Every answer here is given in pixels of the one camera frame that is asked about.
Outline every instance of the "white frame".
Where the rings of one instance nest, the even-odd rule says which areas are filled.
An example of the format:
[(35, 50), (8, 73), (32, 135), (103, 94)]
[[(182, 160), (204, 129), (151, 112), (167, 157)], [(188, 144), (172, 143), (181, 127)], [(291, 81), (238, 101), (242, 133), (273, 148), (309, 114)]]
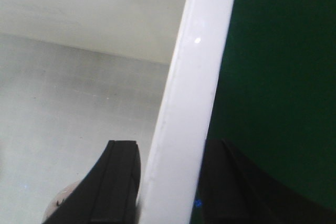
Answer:
[(188, 224), (233, 0), (186, 0), (139, 195), (139, 224)]

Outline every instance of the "wall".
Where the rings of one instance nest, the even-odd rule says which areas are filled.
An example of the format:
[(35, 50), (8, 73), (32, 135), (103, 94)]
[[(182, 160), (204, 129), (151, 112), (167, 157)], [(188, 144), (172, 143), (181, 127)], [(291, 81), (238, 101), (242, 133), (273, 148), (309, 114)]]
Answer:
[(336, 208), (336, 0), (235, 0), (210, 138)]
[(0, 32), (169, 63), (185, 0), (0, 0)]

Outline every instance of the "white edge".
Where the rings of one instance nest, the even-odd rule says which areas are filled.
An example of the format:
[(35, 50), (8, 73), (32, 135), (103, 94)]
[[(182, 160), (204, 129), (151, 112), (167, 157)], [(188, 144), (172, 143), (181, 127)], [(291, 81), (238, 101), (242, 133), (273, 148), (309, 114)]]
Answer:
[(139, 224), (188, 224), (233, 0), (186, 0), (138, 199)]

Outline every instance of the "white wall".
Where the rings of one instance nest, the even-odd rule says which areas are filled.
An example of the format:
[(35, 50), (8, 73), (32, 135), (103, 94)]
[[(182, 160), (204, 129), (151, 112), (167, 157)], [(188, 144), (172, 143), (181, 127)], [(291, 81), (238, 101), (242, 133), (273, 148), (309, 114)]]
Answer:
[(0, 32), (169, 63), (185, 0), (0, 0)]

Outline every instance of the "black object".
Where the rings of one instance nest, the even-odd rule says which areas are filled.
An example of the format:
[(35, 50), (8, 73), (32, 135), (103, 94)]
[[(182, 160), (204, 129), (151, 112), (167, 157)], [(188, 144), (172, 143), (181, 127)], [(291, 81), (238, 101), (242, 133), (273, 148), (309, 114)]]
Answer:
[(207, 140), (198, 191), (206, 224), (336, 223), (336, 212), (276, 181), (228, 141)]
[(44, 224), (133, 224), (140, 183), (135, 141), (109, 141), (83, 181)]

